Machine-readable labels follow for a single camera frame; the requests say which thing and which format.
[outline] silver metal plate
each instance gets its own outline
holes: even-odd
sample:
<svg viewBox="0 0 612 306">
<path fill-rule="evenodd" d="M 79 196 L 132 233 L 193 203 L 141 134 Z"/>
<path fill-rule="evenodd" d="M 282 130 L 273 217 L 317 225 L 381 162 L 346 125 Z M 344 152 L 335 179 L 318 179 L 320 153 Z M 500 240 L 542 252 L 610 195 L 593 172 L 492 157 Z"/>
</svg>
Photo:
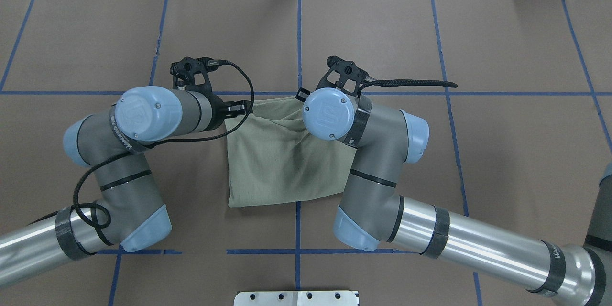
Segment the silver metal plate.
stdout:
<svg viewBox="0 0 612 306">
<path fill-rule="evenodd" d="M 234 306 L 359 306 L 358 291 L 240 292 Z"/>
</svg>

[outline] blue tape line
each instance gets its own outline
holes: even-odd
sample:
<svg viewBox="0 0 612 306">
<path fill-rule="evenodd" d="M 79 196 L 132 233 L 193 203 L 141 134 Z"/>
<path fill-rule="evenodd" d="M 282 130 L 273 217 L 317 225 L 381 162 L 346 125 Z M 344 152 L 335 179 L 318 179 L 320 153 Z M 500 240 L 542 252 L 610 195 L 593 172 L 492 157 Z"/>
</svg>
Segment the blue tape line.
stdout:
<svg viewBox="0 0 612 306">
<path fill-rule="evenodd" d="M 0 91 L 0 95 L 122 95 L 125 91 Z"/>
<path fill-rule="evenodd" d="M 119 280 L 119 271 L 121 267 L 121 256 L 125 251 L 121 246 L 119 246 L 119 250 L 117 253 L 117 260 L 115 261 L 115 270 L 113 274 L 113 282 L 111 284 L 111 293 L 109 295 L 109 306 L 113 306 L 114 304 L 114 296 L 117 291 L 117 281 Z"/>
<path fill-rule="evenodd" d="M 302 0 L 297 0 L 297 88 L 302 86 Z"/>
<path fill-rule="evenodd" d="M 153 80 L 155 80 L 155 70 L 157 69 L 157 60 L 159 59 L 159 46 L 162 44 L 162 34 L 164 33 L 164 21 L 166 20 L 167 8 L 168 0 L 164 0 L 164 9 L 162 9 L 162 19 L 159 21 L 159 36 L 157 36 L 157 45 L 155 46 L 155 57 L 153 57 L 153 66 L 151 66 L 151 77 L 149 78 L 149 86 L 153 85 Z"/>
<path fill-rule="evenodd" d="M 376 249 L 363 251 L 358 249 L 227 249 L 227 254 L 413 254 L 416 252 L 398 249 Z"/>
<path fill-rule="evenodd" d="M 227 249 L 227 254 L 295 254 L 295 249 Z"/>
<path fill-rule="evenodd" d="M 295 290 L 300 290 L 300 250 L 302 248 L 302 202 L 295 203 Z"/>
<path fill-rule="evenodd" d="M 440 56 L 440 67 L 442 68 L 442 79 L 446 81 L 446 64 L 444 63 L 444 55 L 442 54 L 442 40 L 440 38 L 440 27 L 437 22 L 437 11 L 436 11 L 436 0 L 431 0 L 431 11 L 433 13 L 433 22 L 436 29 L 437 39 L 437 50 Z M 470 210 L 468 209 L 468 197 L 465 192 L 465 181 L 463 180 L 463 169 L 461 168 L 461 156 L 459 155 L 459 145 L 457 143 L 457 131 L 455 130 L 455 118 L 453 117 L 452 105 L 450 103 L 450 91 L 448 87 L 444 88 L 446 93 L 446 108 L 448 109 L 448 120 L 450 121 L 450 133 L 453 138 L 453 149 L 455 150 L 455 163 L 457 164 L 457 170 L 459 171 L 459 181 L 461 182 L 461 197 L 463 198 L 463 214 L 468 217 L 470 216 Z M 481 284 L 478 280 L 478 275 L 474 273 L 474 289 L 476 290 L 476 297 L 479 299 L 481 295 Z M 479 306 L 482 306 L 482 300 L 479 299 Z"/>
<path fill-rule="evenodd" d="M 138 250 L 134 252 L 126 252 L 125 250 L 117 250 L 117 249 L 107 249 L 107 250 L 98 251 L 98 254 L 119 254 L 119 253 L 121 254 L 183 254 L 181 251 L 176 251 L 172 249 L 164 249 L 164 250 L 144 249 L 144 250 Z"/>
<path fill-rule="evenodd" d="M 478 302 L 478 306 L 482 306 L 482 293 L 481 293 L 481 280 L 478 278 L 478 273 L 473 272 L 474 274 L 474 286 L 476 286 L 476 302 Z"/>
<path fill-rule="evenodd" d="M 125 91 L 0 91 L 0 95 L 122 95 Z M 248 96 L 251 94 L 249 91 L 215 91 L 217 95 L 239 95 Z M 446 92 L 443 91 L 425 91 L 425 92 L 363 92 L 364 95 L 371 96 L 446 96 Z M 255 92 L 255 95 L 260 96 L 293 96 L 293 91 L 259 91 Z M 588 96 L 591 97 L 590 92 L 453 92 L 450 91 L 451 96 L 554 96 L 554 97 L 579 97 Z M 595 95 L 609 97 L 612 96 L 612 92 L 595 92 Z"/>
<path fill-rule="evenodd" d="M 603 119 L 603 115 L 601 114 L 601 108 L 599 107 L 599 101 L 597 101 L 597 96 L 595 95 L 595 89 L 593 88 L 593 83 L 590 80 L 589 71 L 586 68 L 586 63 L 584 62 L 582 50 L 580 49 L 580 44 L 578 43 L 578 39 L 576 38 L 576 33 L 574 32 L 574 29 L 573 29 L 572 19 L 570 19 L 570 14 L 568 12 L 568 6 L 566 4 L 566 0 L 561 0 L 561 5 L 563 5 L 563 12 L 566 14 L 566 19 L 568 21 L 568 27 L 570 28 L 570 33 L 572 34 L 572 39 L 574 41 L 574 45 L 576 46 L 576 51 L 578 52 L 580 64 L 582 65 L 582 70 L 584 71 L 584 77 L 586 77 L 586 83 L 589 85 L 590 94 L 593 97 L 593 102 L 595 103 L 595 108 L 597 109 L 597 116 L 599 116 L 599 122 L 601 123 L 603 134 L 606 136 L 606 142 L 608 143 L 608 149 L 610 149 L 610 153 L 612 153 L 612 140 L 610 140 L 610 133 L 608 132 L 606 121 Z"/>
<path fill-rule="evenodd" d="M 358 249 L 302 249 L 300 254 L 412 254 L 415 252 L 402 251 L 398 249 L 376 249 L 374 251 L 363 251 Z"/>
<path fill-rule="evenodd" d="M 28 10 L 26 10 L 26 15 L 23 17 L 22 26 L 19 28 L 19 32 L 17 33 L 17 38 L 15 38 L 15 44 L 13 45 L 13 50 L 11 51 L 9 61 L 6 64 L 6 68 L 4 69 L 4 74 L 2 75 L 2 80 L 0 81 L 0 91 L 2 91 L 2 88 L 4 88 L 4 83 L 6 82 L 6 78 L 9 76 L 9 70 L 11 70 L 11 64 L 13 64 L 13 58 L 15 57 L 15 53 L 17 52 L 17 46 L 19 46 L 19 41 L 22 40 L 23 30 L 26 28 L 26 23 L 28 22 L 28 18 L 30 16 L 30 13 L 32 12 L 33 5 L 34 5 L 34 0 L 30 0 L 30 4 L 28 5 Z"/>
<path fill-rule="evenodd" d="M 295 95 L 297 92 L 295 91 L 288 91 L 288 92 L 284 92 L 284 91 L 280 91 L 280 92 L 274 92 L 274 91 L 259 91 L 259 92 L 255 92 L 255 95 L 260 95 L 260 96 L 293 96 Z M 249 96 L 251 95 L 251 92 L 249 91 L 215 91 L 216 95 L 236 95 L 236 96 Z"/>
</svg>

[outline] light blue joint cap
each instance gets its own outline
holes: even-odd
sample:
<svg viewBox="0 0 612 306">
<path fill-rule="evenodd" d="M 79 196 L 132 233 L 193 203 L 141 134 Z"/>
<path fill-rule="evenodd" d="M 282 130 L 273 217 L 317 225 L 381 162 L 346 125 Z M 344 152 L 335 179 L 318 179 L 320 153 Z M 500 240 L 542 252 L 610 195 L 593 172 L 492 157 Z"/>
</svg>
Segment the light blue joint cap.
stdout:
<svg viewBox="0 0 612 306">
<path fill-rule="evenodd" d="M 419 161 L 429 142 L 429 125 L 427 121 L 400 110 L 406 119 L 408 129 L 408 154 L 404 163 L 414 164 Z"/>
<path fill-rule="evenodd" d="M 363 251 L 374 251 L 381 242 L 352 221 L 340 206 L 334 221 L 334 235 L 346 245 Z"/>
<path fill-rule="evenodd" d="M 612 175 L 612 163 L 610 163 L 610 164 L 608 164 L 608 166 L 606 166 L 606 170 L 603 171 L 603 177 L 601 178 L 601 180 L 599 180 L 599 182 L 601 183 L 609 175 Z"/>
<path fill-rule="evenodd" d="M 134 232 L 121 241 L 121 246 L 128 252 L 146 249 L 166 238 L 170 234 L 170 230 L 172 230 L 172 224 L 164 204 L 140 224 Z"/>
<path fill-rule="evenodd" d="M 89 116 L 78 121 L 77 123 L 74 123 L 73 125 L 68 127 L 66 132 L 64 132 L 64 152 L 66 152 L 66 155 L 68 155 L 68 158 L 72 159 L 72 161 L 75 164 L 77 164 L 78 166 L 82 166 L 82 167 L 90 167 L 90 166 L 85 162 L 85 160 L 83 160 L 83 158 L 81 157 L 81 153 L 79 153 L 78 151 L 78 144 L 77 144 L 78 132 L 79 130 L 81 130 L 81 125 L 83 125 L 83 122 L 87 118 L 89 118 Z"/>
<path fill-rule="evenodd" d="M 355 119 L 355 108 L 340 90 L 320 88 L 304 101 L 302 118 L 311 134 L 331 141 L 348 133 Z"/>
<path fill-rule="evenodd" d="M 132 88 L 115 108 L 117 127 L 139 141 L 158 141 L 172 134 L 183 117 L 178 97 L 159 86 Z"/>
</svg>

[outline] wire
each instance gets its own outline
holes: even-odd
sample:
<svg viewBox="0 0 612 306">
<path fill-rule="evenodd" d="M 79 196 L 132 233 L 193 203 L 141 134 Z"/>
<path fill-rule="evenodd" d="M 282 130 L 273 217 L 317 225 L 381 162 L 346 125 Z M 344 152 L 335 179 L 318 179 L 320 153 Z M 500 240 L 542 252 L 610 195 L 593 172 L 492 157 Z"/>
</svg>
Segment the wire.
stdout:
<svg viewBox="0 0 612 306">
<path fill-rule="evenodd" d="M 125 158 L 126 156 L 131 155 L 130 152 L 125 152 L 125 153 L 121 153 L 118 155 L 114 155 L 111 156 L 109 159 L 96 164 L 94 166 L 92 166 L 90 169 L 88 169 L 85 174 L 81 177 L 81 179 L 79 179 L 79 181 L 76 183 L 75 186 L 75 190 L 74 193 L 72 194 L 72 208 L 75 210 L 76 214 L 79 216 L 79 218 L 81 218 L 83 220 L 83 222 L 85 222 L 86 224 L 92 226 L 93 228 L 106 228 L 109 227 L 109 225 L 111 224 L 111 214 L 109 213 L 109 210 L 104 208 L 104 206 L 101 206 L 99 204 L 95 204 L 95 203 L 79 203 L 78 202 L 78 193 L 79 191 L 81 191 L 81 186 L 83 186 L 83 183 L 85 182 L 85 180 L 87 179 L 87 177 L 89 177 L 89 175 L 91 175 L 94 171 L 96 171 L 97 169 L 99 169 L 100 167 L 103 167 L 107 164 L 110 164 L 116 160 L 119 160 L 121 158 Z M 99 223 L 97 221 L 91 221 L 89 218 L 87 218 L 85 216 L 85 214 L 83 213 L 83 211 L 81 210 L 81 207 L 88 207 L 88 208 L 96 208 L 101 210 L 104 215 L 107 216 L 107 222 L 105 223 Z"/>
<path fill-rule="evenodd" d="M 54 217 L 55 215 L 57 215 L 58 212 L 53 212 L 50 214 L 45 215 L 44 217 L 40 218 L 40 219 L 35 219 L 35 221 L 32 221 L 31 223 L 28 223 L 28 225 L 32 225 L 33 223 L 37 223 L 38 221 L 42 221 L 44 219 L 48 219 L 50 217 Z"/>
<path fill-rule="evenodd" d="M 157 147 L 158 145 L 167 144 L 169 142 L 200 142 L 200 141 L 216 140 L 219 138 L 223 138 L 223 136 L 228 136 L 229 134 L 232 134 L 232 132 L 236 131 L 236 129 L 238 129 L 247 120 L 247 117 L 249 117 L 249 113 L 251 113 L 253 110 L 253 103 L 255 101 L 255 92 L 253 90 L 253 83 L 251 82 L 251 79 L 249 79 L 247 74 L 240 67 L 238 67 L 234 62 L 227 61 L 227 60 L 219 60 L 219 65 L 222 65 L 222 64 L 232 66 L 236 70 L 238 70 L 238 72 L 240 72 L 241 75 L 244 77 L 244 79 L 249 83 L 249 89 L 251 89 L 251 105 L 249 106 L 249 110 L 247 110 L 247 113 L 244 115 L 244 117 L 242 117 L 242 120 L 236 125 L 236 127 L 231 128 L 231 130 L 228 130 L 224 132 L 223 134 L 219 134 L 216 136 L 209 136 L 208 138 L 168 139 L 168 140 L 158 141 L 151 145 L 146 146 L 147 148 Z"/>
<path fill-rule="evenodd" d="M 413 79 L 391 79 L 376 80 L 365 82 L 357 89 L 357 97 L 361 96 L 361 91 L 369 86 L 395 87 L 395 86 L 443 86 L 457 88 L 457 84 L 450 81 L 441 80 L 413 80 Z"/>
</svg>

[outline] black tape band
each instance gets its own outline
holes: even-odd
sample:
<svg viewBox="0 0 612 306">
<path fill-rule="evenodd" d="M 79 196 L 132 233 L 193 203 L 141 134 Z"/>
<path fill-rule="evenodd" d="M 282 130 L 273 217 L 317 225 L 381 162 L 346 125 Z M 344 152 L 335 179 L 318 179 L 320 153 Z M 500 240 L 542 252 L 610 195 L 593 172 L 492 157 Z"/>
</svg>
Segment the black tape band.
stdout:
<svg viewBox="0 0 612 306">
<path fill-rule="evenodd" d="M 91 220 L 94 221 L 95 223 L 100 223 L 98 222 L 98 216 L 96 215 L 96 208 L 91 208 Z M 96 228 L 96 233 L 98 234 L 98 238 L 100 238 L 100 240 L 102 240 L 103 243 L 105 243 L 108 246 L 114 245 L 114 243 L 111 243 L 111 241 L 109 241 L 107 236 L 104 235 L 101 228 L 99 227 L 95 227 L 95 228 Z"/>
<path fill-rule="evenodd" d="M 128 136 L 125 136 L 125 134 L 119 130 L 119 128 L 117 127 L 117 121 L 115 119 L 115 106 L 111 106 L 111 109 L 109 111 L 109 124 L 111 126 L 111 131 L 113 132 L 115 138 L 117 138 L 117 140 L 119 140 L 119 142 L 123 144 L 123 147 L 125 147 L 125 149 L 128 150 L 130 153 L 140 154 L 147 150 L 147 147 L 144 147 L 144 145 L 141 145 L 138 141 L 133 140 Z"/>
<path fill-rule="evenodd" d="M 57 238 L 59 247 L 73 261 L 93 256 L 95 253 L 87 252 L 81 243 L 75 239 L 72 233 L 70 214 L 72 214 L 72 206 L 60 210 L 55 216 L 55 238 Z"/>
<path fill-rule="evenodd" d="M 125 178 L 115 180 L 114 182 L 110 182 L 109 184 L 104 184 L 100 187 L 100 191 L 105 191 L 110 188 L 114 188 L 116 186 L 120 186 L 121 184 L 125 184 L 127 182 L 131 182 L 132 180 L 139 179 L 140 177 L 144 177 L 145 175 L 150 175 L 151 170 L 142 171 L 139 173 L 135 173 L 133 175 L 129 175 Z"/>
<path fill-rule="evenodd" d="M 402 223 L 402 215 L 404 214 L 404 197 L 400 195 L 400 208 L 397 210 L 397 217 L 395 218 L 395 226 L 393 226 L 393 231 L 387 239 L 387 242 L 392 242 L 397 235 L 397 230 L 400 229 L 400 223 Z"/>
<path fill-rule="evenodd" d="M 591 236 L 590 234 L 587 234 L 586 238 L 584 238 L 584 244 L 594 246 L 599 249 L 606 250 L 608 252 L 612 252 L 612 241 Z"/>
<path fill-rule="evenodd" d="M 593 293 L 591 293 L 589 301 L 587 301 L 584 306 L 599 306 L 599 304 L 601 304 L 601 300 L 603 299 L 603 295 L 606 292 L 606 270 L 603 267 L 601 258 L 599 258 L 595 251 L 589 249 L 588 247 L 585 247 L 584 249 L 586 250 L 586 253 L 589 254 L 590 260 L 593 262 L 593 266 L 595 267 L 595 288 L 593 288 Z"/>
<path fill-rule="evenodd" d="M 383 184 L 383 186 L 391 186 L 392 188 L 395 188 L 395 186 L 397 186 L 397 183 L 391 182 L 389 180 L 386 179 L 382 179 L 382 178 L 378 178 L 378 177 L 374 177 L 373 175 L 368 175 L 367 173 L 363 173 L 354 169 L 350 169 L 350 174 L 351 175 L 356 175 L 358 177 L 361 177 L 363 179 L 367 179 L 367 180 L 371 180 L 372 182 L 376 182 L 378 184 Z"/>
<path fill-rule="evenodd" d="M 541 242 L 546 245 L 548 248 L 548 253 L 550 254 L 550 269 L 548 271 L 548 277 L 540 288 L 532 291 L 527 289 L 527 291 L 529 293 L 542 295 L 543 297 L 554 297 L 559 292 L 559 288 L 563 284 L 563 280 L 566 278 L 566 257 L 563 254 L 563 251 L 561 251 L 557 245 L 547 243 L 544 240 Z"/>
<path fill-rule="evenodd" d="M 425 251 L 421 252 L 425 257 L 438 258 L 448 241 L 448 230 L 450 229 L 450 214 L 445 208 L 433 206 L 436 212 L 436 223 L 433 225 L 433 234 Z"/>
<path fill-rule="evenodd" d="M 361 140 L 361 136 L 365 131 L 365 125 L 368 123 L 371 111 L 372 101 L 366 96 L 359 97 L 357 111 L 355 112 L 355 119 L 352 122 L 352 126 L 346 134 L 344 141 L 342 141 L 343 144 L 349 145 L 350 147 L 358 147 L 359 140 Z"/>
</svg>

